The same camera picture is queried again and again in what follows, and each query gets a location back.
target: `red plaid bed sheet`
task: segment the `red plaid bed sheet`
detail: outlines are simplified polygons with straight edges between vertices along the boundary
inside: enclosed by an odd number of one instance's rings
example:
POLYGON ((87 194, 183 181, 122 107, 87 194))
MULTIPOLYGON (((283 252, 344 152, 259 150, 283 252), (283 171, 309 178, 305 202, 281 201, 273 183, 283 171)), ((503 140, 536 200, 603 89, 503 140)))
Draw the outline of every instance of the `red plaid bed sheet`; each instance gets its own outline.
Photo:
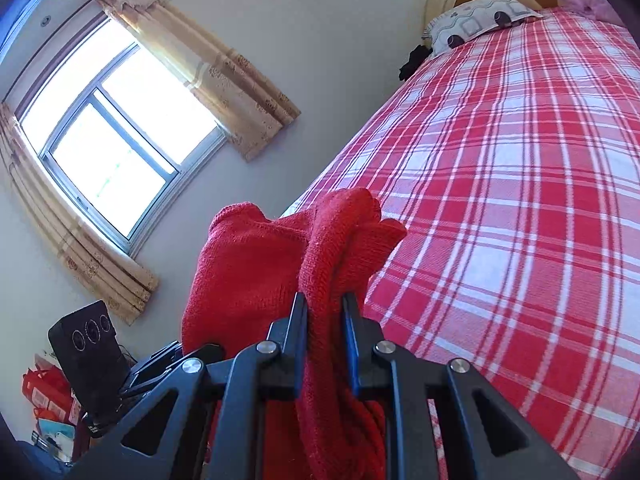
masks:
POLYGON ((560 10, 425 63, 289 209, 362 186, 407 238, 366 313, 462 356, 584 479, 640 427, 640 52, 560 10))

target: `mattress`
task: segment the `mattress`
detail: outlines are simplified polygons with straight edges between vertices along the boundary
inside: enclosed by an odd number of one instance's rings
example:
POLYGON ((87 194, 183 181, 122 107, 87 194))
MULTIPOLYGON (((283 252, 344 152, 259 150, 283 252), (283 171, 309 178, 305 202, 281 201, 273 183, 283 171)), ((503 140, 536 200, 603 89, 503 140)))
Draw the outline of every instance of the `mattress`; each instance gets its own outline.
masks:
POLYGON ((288 212, 370 189, 408 236, 366 316, 472 361, 596 479, 640 427, 640 52, 543 14, 425 63, 288 212))

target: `white pillow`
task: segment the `white pillow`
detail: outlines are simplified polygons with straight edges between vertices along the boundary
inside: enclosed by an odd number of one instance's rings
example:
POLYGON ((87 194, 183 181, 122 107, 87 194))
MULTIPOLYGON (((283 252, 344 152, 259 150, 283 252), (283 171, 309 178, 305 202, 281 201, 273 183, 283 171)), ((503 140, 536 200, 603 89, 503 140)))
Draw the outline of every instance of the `white pillow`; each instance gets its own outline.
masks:
POLYGON ((422 39, 431 40, 433 59, 486 32, 540 18, 542 14, 517 0, 473 0, 431 20, 422 39))

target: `pink pillow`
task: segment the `pink pillow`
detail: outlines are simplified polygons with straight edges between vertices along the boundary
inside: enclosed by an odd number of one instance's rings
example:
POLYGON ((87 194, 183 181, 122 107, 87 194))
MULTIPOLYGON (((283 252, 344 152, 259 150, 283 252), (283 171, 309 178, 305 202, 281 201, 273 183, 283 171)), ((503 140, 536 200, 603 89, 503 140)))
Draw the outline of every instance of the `pink pillow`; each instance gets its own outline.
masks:
POLYGON ((558 0, 558 4, 563 9, 577 12, 585 18, 613 23, 626 28, 607 0, 558 0))

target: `red knit garment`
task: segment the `red knit garment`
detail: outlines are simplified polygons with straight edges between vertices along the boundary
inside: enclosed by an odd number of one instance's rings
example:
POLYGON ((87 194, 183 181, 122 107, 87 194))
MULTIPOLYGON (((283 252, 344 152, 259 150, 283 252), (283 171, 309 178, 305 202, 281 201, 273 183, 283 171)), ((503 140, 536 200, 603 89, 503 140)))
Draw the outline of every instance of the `red knit garment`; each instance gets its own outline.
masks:
POLYGON ((215 342, 230 358, 287 317, 297 291, 308 303, 302 395, 268 403, 267 480, 385 477, 382 409, 348 388, 340 298, 355 292, 362 305, 370 277, 405 235, 396 220, 381 220, 366 189, 329 193, 274 221, 249 203, 214 218, 182 318, 185 352, 215 342))

